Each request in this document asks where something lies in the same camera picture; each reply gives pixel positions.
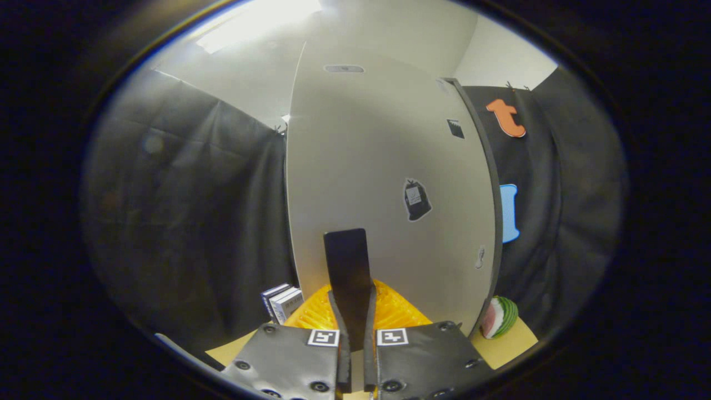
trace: orange cutout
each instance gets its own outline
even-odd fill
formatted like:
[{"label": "orange cutout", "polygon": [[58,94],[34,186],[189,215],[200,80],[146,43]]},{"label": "orange cutout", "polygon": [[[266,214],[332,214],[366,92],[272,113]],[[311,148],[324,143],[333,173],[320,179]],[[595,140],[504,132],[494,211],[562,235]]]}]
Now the orange cutout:
[{"label": "orange cutout", "polygon": [[510,105],[506,105],[502,99],[496,99],[486,106],[486,109],[493,112],[498,120],[498,126],[507,135],[511,137],[522,137],[526,134],[526,128],[523,125],[517,125],[513,121],[513,114],[516,114],[516,109]]}]

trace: white wall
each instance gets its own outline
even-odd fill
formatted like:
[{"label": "white wall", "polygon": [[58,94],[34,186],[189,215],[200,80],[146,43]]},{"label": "white wall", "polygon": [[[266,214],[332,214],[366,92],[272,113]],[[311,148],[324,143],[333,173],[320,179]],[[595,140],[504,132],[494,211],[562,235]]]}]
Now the white wall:
[{"label": "white wall", "polygon": [[289,113],[305,41],[365,48],[435,76],[452,76],[477,19],[473,11],[445,0],[319,1],[322,10],[303,21],[271,27],[213,54],[193,37],[150,66],[273,126],[283,124],[279,117]]},{"label": "white wall", "polygon": [[535,46],[502,25],[479,16],[454,77],[463,86],[535,88],[557,67]]}]

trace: sticker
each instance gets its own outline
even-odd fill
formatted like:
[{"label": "sticker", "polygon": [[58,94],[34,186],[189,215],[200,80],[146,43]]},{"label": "sticker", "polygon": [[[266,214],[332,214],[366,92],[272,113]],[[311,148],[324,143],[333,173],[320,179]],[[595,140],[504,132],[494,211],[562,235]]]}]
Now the sticker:
[{"label": "sticker", "polygon": [[314,329],[311,330],[307,344],[309,346],[338,347],[340,333],[338,330]]},{"label": "sticker", "polygon": [[407,343],[407,332],[404,328],[378,330],[378,346],[400,346]]},{"label": "sticker", "polygon": [[513,115],[516,114],[516,109],[510,105],[506,105],[502,99],[496,99],[490,102],[486,109],[493,112],[498,120],[498,126],[501,127],[504,133],[511,137],[523,137],[526,134],[526,128],[523,125],[517,125],[513,120]]},{"label": "sticker", "polygon": [[461,131],[461,124],[459,120],[447,119],[447,124],[449,125],[449,131],[456,137],[464,138],[464,132]]},{"label": "sticker", "polygon": [[422,197],[419,195],[419,189],[417,187],[405,189],[405,193],[407,195],[407,203],[409,204],[417,204],[422,201]]},{"label": "sticker", "polygon": [[520,232],[516,229],[516,208],[514,198],[518,188],[514,184],[501,185],[501,213],[503,222],[503,243],[517,238]]},{"label": "sticker", "polygon": [[479,246],[479,252],[476,255],[476,264],[474,264],[474,267],[476,269],[479,269],[483,267],[484,265],[484,253],[486,252],[486,249],[484,246]]},{"label": "sticker", "polygon": [[405,210],[407,219],[417,221],[432,210],[424,185],[416,179],[405,179]]}]

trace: white box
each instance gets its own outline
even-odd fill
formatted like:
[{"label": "white box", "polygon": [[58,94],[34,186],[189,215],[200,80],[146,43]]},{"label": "white box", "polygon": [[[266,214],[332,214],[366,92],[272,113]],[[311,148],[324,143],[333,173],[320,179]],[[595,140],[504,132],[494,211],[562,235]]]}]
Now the white box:
[{"label": "white box", "polygon": [[269,299],[269,302],[272,304],[279,324],[283,325],[287,318],[304,303],[304,296],[301,294],[301,289],[291,288],[281,295]]}]

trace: small black square sticker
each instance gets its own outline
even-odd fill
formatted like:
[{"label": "small black square sticker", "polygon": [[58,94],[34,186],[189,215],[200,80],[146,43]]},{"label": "small black square sticker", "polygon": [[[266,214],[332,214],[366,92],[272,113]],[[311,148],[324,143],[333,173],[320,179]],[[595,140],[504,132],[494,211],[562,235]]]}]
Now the small black square sticker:
[{"label": "small black square sticker", "polygon": [[459,120],[447,120],[449,124],[449,131],[456,137],[464,138],[464,132],[461,131],[461,125]]}]

